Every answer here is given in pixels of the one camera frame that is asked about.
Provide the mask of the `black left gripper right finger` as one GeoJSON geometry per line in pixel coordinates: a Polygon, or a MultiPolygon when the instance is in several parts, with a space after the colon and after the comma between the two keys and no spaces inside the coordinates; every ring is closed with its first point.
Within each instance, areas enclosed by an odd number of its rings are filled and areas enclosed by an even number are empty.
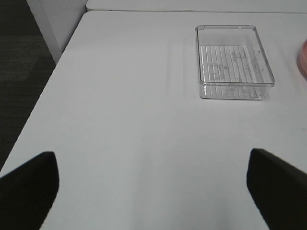
{"type": "Polygon", "coordinates": [[[252,149],[247,188],[271,230],[307,228],[307,175],[264,149],[252,149]]]}

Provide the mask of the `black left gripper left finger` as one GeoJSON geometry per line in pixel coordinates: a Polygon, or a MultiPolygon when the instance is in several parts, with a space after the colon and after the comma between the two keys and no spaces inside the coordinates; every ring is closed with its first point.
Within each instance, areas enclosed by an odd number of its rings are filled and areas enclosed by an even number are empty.
{"type": "Polygon", "coordinates": [[[0,178],[0,228],[38,230],[59,190],[54,152],[43,152],[0,178]]]}

